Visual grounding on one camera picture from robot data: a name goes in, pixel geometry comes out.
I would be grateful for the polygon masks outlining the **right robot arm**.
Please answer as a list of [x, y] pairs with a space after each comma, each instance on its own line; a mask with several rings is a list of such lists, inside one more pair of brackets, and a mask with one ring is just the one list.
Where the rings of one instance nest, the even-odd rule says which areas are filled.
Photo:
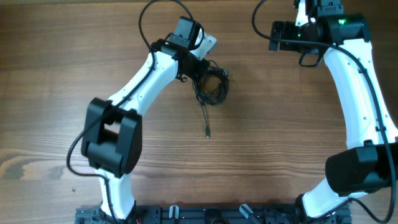
[[271, 50], [316, 55], [329, 69], [343, 110], [346, 150], [329, 157], [325, 178], [298, 198], [303, 221], [321, 222], [361, 197], [390, 189], [387, 223], [397, 201], [397, 128], [373, 65], [368, 23], [340, 1], [295, 1], [295, 21], [275, 21]]

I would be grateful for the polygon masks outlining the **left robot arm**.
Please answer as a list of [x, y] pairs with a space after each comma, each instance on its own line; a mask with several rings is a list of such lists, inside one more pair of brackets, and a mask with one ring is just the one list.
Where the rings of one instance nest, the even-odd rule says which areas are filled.
[[174, 32], [150, 44], [145, 64], [121, 90], [88, 105], [81, 154], [100, 179], [100, 220], [131, 222], [136, 200], [130, 174], [142, 152], [143, 117], [169, 83], [200, 79], [210, 66], [205, 57], [216, 45], [201, 24], [181, 17]]

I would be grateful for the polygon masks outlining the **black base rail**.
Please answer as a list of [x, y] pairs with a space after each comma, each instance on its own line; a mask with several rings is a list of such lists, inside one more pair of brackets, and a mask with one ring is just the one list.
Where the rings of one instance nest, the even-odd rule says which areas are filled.
[[[126, 221], [119, 223], [143, 224], [204, 224], [204, 223], [352, 223], [349, 205], [337, 210], [332, 215], [322, 219], [310, 221], [302, 218], [299, 209], [293, 204], [278, 204], [268, 206], [249, 207], [170, 207], [137, 206]], [[75, 223], [114, 223], [111, 216], [107, 216], [100, 206], [93, 208], [78, 208]]]

